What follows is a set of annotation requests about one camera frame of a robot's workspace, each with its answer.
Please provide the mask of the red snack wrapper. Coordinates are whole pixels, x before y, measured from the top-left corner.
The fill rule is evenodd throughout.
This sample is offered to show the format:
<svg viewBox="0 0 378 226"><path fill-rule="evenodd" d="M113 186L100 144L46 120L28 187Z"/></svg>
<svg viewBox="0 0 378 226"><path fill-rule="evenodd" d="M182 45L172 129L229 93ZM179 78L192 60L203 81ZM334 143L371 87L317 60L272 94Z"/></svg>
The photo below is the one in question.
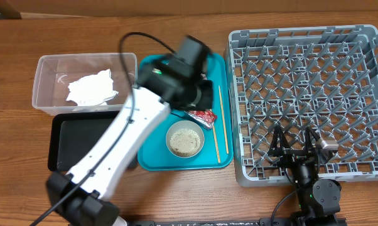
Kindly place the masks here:
<svg viewBox="0 0 378 226"><path fill-rule="evenodd" d="M217 116L211 110L189 110L185 112L192 119L200 123L205 129L210 130L213 128Z"/></svg>

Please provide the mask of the grey bowl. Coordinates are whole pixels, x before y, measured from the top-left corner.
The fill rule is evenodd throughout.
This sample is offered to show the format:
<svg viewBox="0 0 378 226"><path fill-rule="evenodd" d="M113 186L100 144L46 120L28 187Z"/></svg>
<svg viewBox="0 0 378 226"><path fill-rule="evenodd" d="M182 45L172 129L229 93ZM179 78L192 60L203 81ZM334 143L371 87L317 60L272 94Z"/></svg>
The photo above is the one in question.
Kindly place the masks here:
<svg viewBox="0 0 378 226"><path fill-rule="evenodd" d="M190 156L190 157L180 157L180 156L175 155L171 151L171 147L170 147L171 136L173 135L174 132L176 132L179 129L191 129L191 130L194 130L200 136L200 148L199 148L198 152L195 155ZM202 131L202 128L198 124L196 124L195 122L192 122L192 121L178 121L178 122L174 123L168 129L168 131L166 133L166 145L167 145L167 148L169 149L169 151L172 154L174 154L175 156L177 156L179 158L191 158L191 157L196 156L202 150L204 142L205 142L205 137L204 137L204 133Z"/></svg>

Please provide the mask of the cooked white rice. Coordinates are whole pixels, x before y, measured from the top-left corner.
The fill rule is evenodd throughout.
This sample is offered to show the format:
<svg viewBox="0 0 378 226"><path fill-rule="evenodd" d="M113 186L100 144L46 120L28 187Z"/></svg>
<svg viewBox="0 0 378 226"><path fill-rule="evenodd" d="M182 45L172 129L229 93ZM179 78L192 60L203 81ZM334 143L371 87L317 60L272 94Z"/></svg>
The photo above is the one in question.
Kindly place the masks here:
<svg viewBox="0 0 378 226"><path fill-rule="evenodd" d="M170 147L177 156L193 156L200 148L200 136L194 130L179 129L171 136Z"/></svg>

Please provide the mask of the white napkin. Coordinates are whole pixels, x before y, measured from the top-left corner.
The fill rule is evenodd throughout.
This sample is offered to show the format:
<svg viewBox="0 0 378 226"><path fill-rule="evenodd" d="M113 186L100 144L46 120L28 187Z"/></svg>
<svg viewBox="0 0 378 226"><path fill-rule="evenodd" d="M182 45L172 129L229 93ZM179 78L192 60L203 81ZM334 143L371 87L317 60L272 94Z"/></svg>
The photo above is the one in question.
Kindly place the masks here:
<svg viewBox="0 0 378 226"><path fill-rule="evenodd" d="M66 101L72 101L78 106L106 105L108 100L119 93L114 90L111 75L111 70L107 69L69 83Z"/></svg>

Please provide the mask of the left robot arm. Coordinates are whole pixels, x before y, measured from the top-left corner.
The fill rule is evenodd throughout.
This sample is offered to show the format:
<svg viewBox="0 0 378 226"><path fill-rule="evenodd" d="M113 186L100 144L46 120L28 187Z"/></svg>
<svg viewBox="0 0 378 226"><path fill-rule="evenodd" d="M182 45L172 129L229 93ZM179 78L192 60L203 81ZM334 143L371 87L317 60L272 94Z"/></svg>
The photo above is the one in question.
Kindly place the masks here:
<svg viewBox="0 0 378 226"><path fill-rule="evenodd" d="M70 225L127 225L111 203L116 186L147 137L172 110L209 110L213 83L203 74L211 49L185 36L178 51L144 64L129 95L94 147L70 170L46 182L51 207L32 224L56 212Z"/></svg>

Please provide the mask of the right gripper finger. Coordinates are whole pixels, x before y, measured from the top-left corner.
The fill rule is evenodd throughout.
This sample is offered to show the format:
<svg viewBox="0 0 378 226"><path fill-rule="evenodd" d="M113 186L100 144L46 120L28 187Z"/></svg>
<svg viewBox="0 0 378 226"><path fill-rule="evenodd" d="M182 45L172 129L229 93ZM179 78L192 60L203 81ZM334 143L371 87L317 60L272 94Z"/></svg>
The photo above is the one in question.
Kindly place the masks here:
<svg viewBox="0 0 378 226"><path fill-rule="evenodd" d="M305 127L305 151L319 151L321 149L321 137L310 126Z"/></svg>
<svg viewBox="0 0 378 226"><path fill-rule="evenodd" d="M273 140L271 142L271 149L273 151L282 151L283 149L289 149L290 145L284 135L281 126L274 127Z"/></svg>

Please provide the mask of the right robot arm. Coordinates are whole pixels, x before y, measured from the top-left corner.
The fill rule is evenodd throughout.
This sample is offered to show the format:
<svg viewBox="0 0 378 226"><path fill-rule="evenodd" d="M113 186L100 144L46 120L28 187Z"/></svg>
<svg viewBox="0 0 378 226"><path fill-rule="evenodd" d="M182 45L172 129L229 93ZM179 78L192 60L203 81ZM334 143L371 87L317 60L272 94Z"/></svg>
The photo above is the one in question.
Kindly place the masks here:
<svg viewBox="0 0 378 226"><path fill-rule="evenodd" d="M278 157L278 168L290 170L289 181L294 191L285 196L275 207L267 221L270 225L344 226L344 218L337 218L340 211L342 186L333 179L321 179L318 174L321 160L328 161L338 152L338 143L332 138L323 139L310 126L305 127L302 149L293 149L280 126L274 127L268 155ZM288 218L276 218L278 208L292 195L297 195L300 211Z"/></svg>

